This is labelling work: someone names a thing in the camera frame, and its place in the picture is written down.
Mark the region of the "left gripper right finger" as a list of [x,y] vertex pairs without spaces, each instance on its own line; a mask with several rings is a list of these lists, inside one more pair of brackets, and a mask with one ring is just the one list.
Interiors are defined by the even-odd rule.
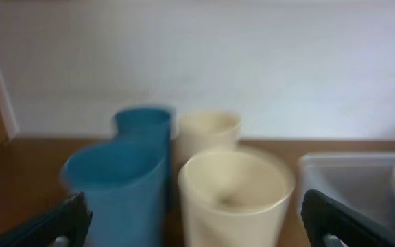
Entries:
[[315,189],[304,195],[301,218],[311,247],[395,247],[395,233]]

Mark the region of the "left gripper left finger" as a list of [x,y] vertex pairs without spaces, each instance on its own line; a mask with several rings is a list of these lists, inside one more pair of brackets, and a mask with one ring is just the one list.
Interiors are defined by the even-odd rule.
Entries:
[[83,246],[92,218],[85,194],[74,193],[46,213],[0,234],[0,247],[48,246],[58,237],[66,237],[70,246]]

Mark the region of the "blue cup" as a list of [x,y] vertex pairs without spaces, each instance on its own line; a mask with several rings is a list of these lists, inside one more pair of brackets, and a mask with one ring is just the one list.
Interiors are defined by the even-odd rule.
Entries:
[[89,246],[163,244],[165,155],[137,141],[111,141],[73,154],[61,170],[70,192],[84,193],[93,218]]
[[165,210],[173,206],[171,129],[174,111],[163,105],[142,105],[124,108],[115,113],[112,122],[118,137],[137,137],[156,146],[165,165]]

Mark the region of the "cream cup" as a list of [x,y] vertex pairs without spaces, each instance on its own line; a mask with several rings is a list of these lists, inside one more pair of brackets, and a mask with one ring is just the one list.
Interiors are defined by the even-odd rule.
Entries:
[[224,110],[201,110],[179,116],[173,167],[178,169],[201,152],[235,149],[241,136],[241,123],[239,114]]
[[190,247],[272,247],[296,187],[292,170],[254,149],[192,156],[178,172],[184,239]]

